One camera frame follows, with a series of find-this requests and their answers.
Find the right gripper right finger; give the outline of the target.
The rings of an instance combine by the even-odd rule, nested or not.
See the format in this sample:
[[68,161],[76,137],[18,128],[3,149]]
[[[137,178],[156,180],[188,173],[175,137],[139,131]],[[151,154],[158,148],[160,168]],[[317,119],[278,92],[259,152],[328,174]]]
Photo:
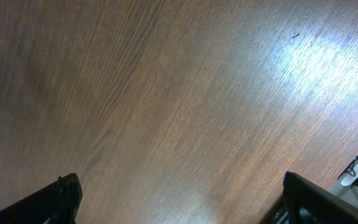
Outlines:
[[358,209],[304,177],[286,172],[283,199],[289,223],[358,223]]

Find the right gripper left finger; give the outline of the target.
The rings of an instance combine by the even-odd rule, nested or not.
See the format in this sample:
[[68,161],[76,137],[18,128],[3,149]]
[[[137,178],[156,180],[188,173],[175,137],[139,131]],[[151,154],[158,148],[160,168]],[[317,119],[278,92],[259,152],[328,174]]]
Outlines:
[[75,224],[83,193],[76,173],[0,211],[0,223]]

